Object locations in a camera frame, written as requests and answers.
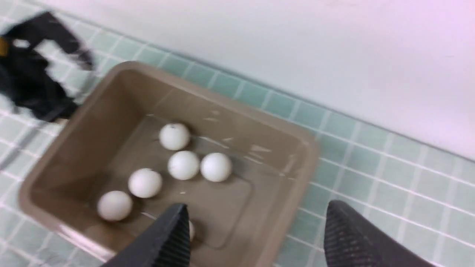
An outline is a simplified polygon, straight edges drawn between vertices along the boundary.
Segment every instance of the black cloth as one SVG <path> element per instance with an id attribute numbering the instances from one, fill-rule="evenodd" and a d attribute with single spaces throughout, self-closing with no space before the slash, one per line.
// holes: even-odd
<path id="1" fill-rule="evenodd" d="M 43 12 L 0 36 L 0 93 L 15 106 L 29 108 L 40 120 L 69 119 L 78 105 L 47 74 L 49 63 L 35 50 L 43 40 L 55 41 L 82 69 L 94 69 L 91 53 L 82 42 L 50 12 Z M 17 47 L 15 41 L 26 45 Z"/>
<path id="2" fill-rule="evenodd" d="M 189 267 L 190 228 L 185 204 L 171 205 L 128 247 L 102 267 Z"/>
<path id="3" fill-rule="evenodd" d="M 323 247 L 328 267 L 433 267 L 340 200 L 328 204 Z"/>

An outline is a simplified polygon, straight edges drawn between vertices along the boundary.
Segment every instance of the tile floor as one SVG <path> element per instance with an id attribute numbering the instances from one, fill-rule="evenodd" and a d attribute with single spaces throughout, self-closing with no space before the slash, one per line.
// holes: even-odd
<path id="1" fill-rule="evenodd" d="M 25 0 L 0 1 L 0 30 L 42 7 Z M 475 163 L 368 125 L 272 88 L 223 73 L 127 36 L 58 13 L 96 50 L 102 74 L 126 60 L 138 60 L 217 93 L 294 122 L 315 133 L 322 155 L 276 267 L 324 267 L 325 209 L 329 200 L 351 204 L 400 243 L 436 266 L 475 266 Z M 86 73 L 58 47 L 42 53 L 50 73 L 71 93 Z M 36 120 L 12 114 L 0 97 L 0 160 Z M 19 210 L 21 181 L 61 131 L 51 124 L 0 173 L 0 265 L 2 267 L 95 267 L 101 263 L 47 231 Z"/>

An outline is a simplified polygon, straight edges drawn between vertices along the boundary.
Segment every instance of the square basin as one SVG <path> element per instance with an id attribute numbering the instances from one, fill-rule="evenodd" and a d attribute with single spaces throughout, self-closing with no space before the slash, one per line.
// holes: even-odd
<path id="1" fill-rule="evenodd" d="M 185 124 L 191 150 L 228 155 L 224 182 L 167 172 L 175 153 L 158 141 Z M 173 203 L 186 203 L 196 228 L 194 267 L 271 266 L 315 172 L 318 146 L 307 130 L 138 62 L 113 68 L 69 120 L 23 182 L 23 211 L 103 261 L 124 249 Z M 102 220 L 98 199 L 130 194 L 132 172 L 163 177 L 160 193 L 133 197 L 131 215 Z"/>

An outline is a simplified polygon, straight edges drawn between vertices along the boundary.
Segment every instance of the white wall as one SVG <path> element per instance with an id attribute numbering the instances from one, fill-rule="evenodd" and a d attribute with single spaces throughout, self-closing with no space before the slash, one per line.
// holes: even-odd
<path id="1" fill-rule="evenodd" d="M 475 1 L 41 1 L 475 159 Z"/>

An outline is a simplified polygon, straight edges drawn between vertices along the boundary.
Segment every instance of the ping pong ball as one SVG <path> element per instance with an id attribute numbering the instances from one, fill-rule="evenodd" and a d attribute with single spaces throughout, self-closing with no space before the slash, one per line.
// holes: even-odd
<path id="1" fill-rule="evenodd" d="M 159 140 L 168 150 L 180 150 L 190 142 L 190 132 L 183 124 L 167 124 L 160 130 Z"/>
<path id="2" fill-rule="evenodd" d="M 151 169 L 139 169 L 129 178 L 129 191 L 132 195 L 147 199 L 158 194 L 162 187 L 162 176 Z"/>
<path id="3" fill-rule="evenodd" d="M 123 220 L 131 211 L 132 199 L 122 191 L 108 192 L 97 203 L 99 216 L 108 221 Z"/>
<path id="4" fill-rule="evenodd" d="M 191 151 L 179 151 L 168 160 L 168 173 L 175 179 L 188 180 L 200 170 L 200 159 Z"/>
<path id="5" fill-rule="evenodd" d="M 208 181 L 220 182 L 232 173 L 232 162 L 222 153 L 211 153 L 201 161 L 201 174 Z"/>
<path id="6" fill-rule="evenodd" d="M 193 239 L 195 238 L 195 227 L 193 226 L 190 220 L 188 221 L 188 223 L 190 225 L 190 241 L 193 241 Z"/>

